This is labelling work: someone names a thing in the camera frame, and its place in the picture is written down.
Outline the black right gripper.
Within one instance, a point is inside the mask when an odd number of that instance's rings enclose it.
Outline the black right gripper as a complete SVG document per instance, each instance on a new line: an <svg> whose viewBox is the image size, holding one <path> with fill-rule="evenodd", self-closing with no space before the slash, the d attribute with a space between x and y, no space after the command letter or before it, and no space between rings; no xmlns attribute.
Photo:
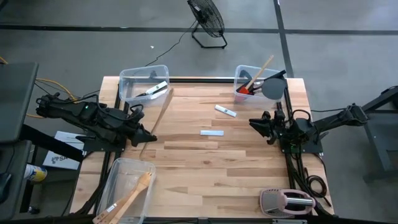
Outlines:
<svg viewBox="0 0 398 224"><path fill-rule="evenodd" d="M282 110L275 110L274 117L271 118L270 112L265 111L263 118L249 119L249 125L262 137L268 137L268 145L273 145L286 128L285 114Z"/></svg>

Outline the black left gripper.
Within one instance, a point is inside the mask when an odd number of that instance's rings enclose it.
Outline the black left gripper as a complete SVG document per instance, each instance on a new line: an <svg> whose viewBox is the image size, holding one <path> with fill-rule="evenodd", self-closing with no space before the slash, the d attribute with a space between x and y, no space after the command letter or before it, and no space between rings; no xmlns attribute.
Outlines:
<svg viewBox="0 0 398 224"><path fill-rule="evenodd" d="M127 137L134 135L134 139L131 140L131 146L133 147L137 147L140 143L154 142L157 140L157 136L146 130L144 125L140 123L139 118L123 121L121 132Z"/></svg>

